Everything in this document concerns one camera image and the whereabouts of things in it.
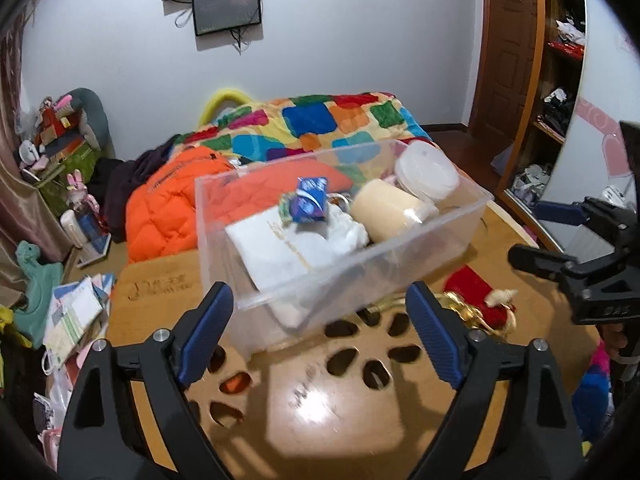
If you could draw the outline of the white round plastic lid container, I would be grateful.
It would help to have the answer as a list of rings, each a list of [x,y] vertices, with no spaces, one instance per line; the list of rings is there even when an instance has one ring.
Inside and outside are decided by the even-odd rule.
[[[395,176],[409,193],[433,202],[446,200],[459,186],[457,167],[433,144],[416,141],[395,162]]]

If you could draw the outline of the white drawstring cloth pouch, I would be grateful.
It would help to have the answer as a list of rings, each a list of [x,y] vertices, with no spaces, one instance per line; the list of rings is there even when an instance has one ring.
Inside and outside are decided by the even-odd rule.
[[[346,287],[342,274],[322,278],[369,244],[364,226],[339,206],[326,206],[326,220],[285,226],[278,207],[224,229],[258,292],[276,292],[269,309],[287,332],[303,330]]]

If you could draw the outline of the blue snack packet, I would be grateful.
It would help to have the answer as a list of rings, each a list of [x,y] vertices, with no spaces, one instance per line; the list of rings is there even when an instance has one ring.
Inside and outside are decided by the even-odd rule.
[[[289,224],[314,223],[326,220],[328,204],[326,177],[298,178],[293,192],[285,193],[278,203],[280,219]]]

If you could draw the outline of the red velvet pouch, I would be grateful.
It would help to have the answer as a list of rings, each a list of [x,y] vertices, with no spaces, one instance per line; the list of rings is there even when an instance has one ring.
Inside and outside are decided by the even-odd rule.
[[[454,292],[465,304],[479,310],[492,330],[507,333],[514,329],[512,299],[518,293],[515,289],[492,288],[469,266],[462,266],[446,278],[442,291]]]

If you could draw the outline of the gold foil wrapped items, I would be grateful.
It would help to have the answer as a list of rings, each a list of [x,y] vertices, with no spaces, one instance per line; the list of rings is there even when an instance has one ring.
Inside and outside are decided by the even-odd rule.
[[[487,296],[487,299],[494,300],[495,297],[498,297],[499,299],[506,298],[511,300],[515,293],[515,289],[498,290],[495,294],[491,292]],[[444,309],[456,312],[467,328],[484,330],[484,332],[491,337],[501,340],[506,340],[506,338],[516,330],[516,324],[518,324],[518,322],[516,322],[515,307],[510,302],[497,304],[494,300],[490,304],[484,304],[484,307],[479,308],[468,304],[456,292],[436,292],[435,298]],[[500,312],[504,314],[506,320],[498,324],[491,324],[491,322],[489,322],[489,315]]]

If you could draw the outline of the stack of papers and booklets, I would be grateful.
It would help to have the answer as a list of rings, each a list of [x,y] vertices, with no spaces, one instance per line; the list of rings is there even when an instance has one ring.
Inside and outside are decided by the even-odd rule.
[[[89,342],[106,334],[114,283],[113,273],[96,274],[52,289],[43,335],[44,374],[59,370]]]

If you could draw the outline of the teal dinosaur plush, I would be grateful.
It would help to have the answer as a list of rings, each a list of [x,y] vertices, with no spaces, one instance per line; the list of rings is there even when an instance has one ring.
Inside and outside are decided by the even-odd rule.
[[[63,265],[60,262],[41,264],[40,248],[27,240],[18,243],[15,257],[27,280],[26,307],[14,310],[14,325],[32,342],[32,348],[42,345],[53,289],[61,284]]]

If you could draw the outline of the wooden door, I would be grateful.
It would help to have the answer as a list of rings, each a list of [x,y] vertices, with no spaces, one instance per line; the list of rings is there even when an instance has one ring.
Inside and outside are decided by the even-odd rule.
[[[537,0],[484,0],[480,65],[470,119],[482,140],[513,140],[532,76]]]

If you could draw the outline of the orange quilted jacket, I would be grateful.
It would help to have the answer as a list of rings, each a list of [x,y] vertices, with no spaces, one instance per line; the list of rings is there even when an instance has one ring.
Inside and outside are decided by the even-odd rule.
[[[277,205],[300,178],[328,179],[328,191],[347,192],[354,181],[314,158],[282,159],[240,176],[223,154],[197,146],[173,157],[139,186],[126,206],[126,242],[131,263],[171,256],[198,246],[195,181],[211,177],[205,203],[225,226]]]

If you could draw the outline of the pink bunny figure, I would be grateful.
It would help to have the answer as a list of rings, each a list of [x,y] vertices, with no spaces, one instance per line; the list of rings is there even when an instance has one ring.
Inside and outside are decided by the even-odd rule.
[[[79,169],[75,169],[67,176],[67,203],[74,209],[88,206],[94,214],[100,213],[100,206],[89,193],[84,177]]]

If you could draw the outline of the clear plastic storage bin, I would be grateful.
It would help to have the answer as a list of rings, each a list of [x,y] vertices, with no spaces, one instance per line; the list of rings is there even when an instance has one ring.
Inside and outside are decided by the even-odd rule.
[[[385,140],[210,174],[195,200],[202,280],[231,287],[249,358],[462,256],[491,195],[434,144]]]

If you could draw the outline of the grey plush with boxes pile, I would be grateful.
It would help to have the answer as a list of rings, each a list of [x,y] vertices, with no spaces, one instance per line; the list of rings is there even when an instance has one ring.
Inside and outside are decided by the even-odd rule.
[[[110,126],[96,92],[80,87],[57,100],[45,98],[38,112],[34,140],[20,151],[32,159],[20,162],[21,177],[32,184],[61,166],[78,148],[99,152],[111,142]]]

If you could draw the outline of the colourful patchwork blanket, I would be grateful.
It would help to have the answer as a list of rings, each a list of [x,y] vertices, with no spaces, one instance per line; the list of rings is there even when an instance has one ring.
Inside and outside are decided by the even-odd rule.
[[[391,93],[311,94],[246,102],[178,136],[171,155],[203,145],[251,162],[356,144],[431,137]]]

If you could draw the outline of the yellow curved pillow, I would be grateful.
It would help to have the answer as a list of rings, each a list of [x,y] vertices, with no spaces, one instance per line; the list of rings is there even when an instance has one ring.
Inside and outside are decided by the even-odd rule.
[[[252,99],[240,90],[233,88],[217,90],[205,104],[204,110],[201,112],[200,118],[198,118],[198,127],[209,124],[226,104],[241,106],[250,102],[252,102]]]

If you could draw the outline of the wall-mounted black monitor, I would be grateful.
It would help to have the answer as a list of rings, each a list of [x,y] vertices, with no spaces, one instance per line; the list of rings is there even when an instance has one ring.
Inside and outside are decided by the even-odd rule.
[[[262,0],[192,0],[195,36],[231,32],[262,22]]]

